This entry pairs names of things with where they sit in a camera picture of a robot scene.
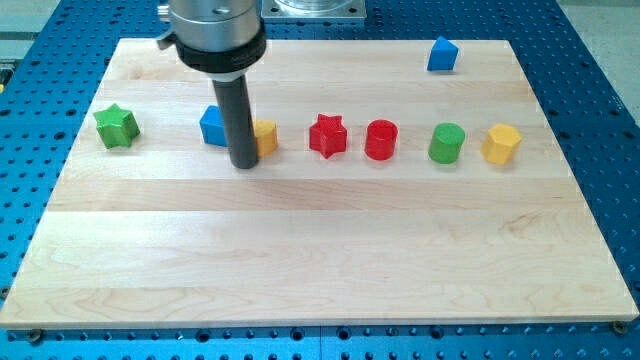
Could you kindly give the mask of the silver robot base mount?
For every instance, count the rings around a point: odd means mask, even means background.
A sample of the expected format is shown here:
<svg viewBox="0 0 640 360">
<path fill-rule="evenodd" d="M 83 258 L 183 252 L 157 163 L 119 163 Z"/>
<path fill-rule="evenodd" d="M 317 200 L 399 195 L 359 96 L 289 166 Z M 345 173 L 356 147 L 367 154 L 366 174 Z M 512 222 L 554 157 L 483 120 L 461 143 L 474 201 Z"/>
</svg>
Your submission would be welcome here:
<svg viewBox="0 0 640 360">
<path fill-rule="evenodd" d="M 264 20 L 363 20 L 365 0 L 263 0 Z"/>
</svg>

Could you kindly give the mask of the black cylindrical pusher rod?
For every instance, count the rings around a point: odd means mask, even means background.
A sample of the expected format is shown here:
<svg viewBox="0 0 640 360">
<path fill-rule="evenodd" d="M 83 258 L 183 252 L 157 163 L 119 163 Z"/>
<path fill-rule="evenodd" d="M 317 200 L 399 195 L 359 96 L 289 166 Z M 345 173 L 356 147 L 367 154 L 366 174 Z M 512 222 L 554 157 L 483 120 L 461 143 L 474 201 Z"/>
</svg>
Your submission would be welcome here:
<svg viewBox="0 0 640 360">
<path fill-rule="evenodd" d="M 223 121 L 231 163 L 251 169 L 258 163 L 258 152 L 244 75 L 229 81 L 213 80 L 217 106 Z"/>
</svg>

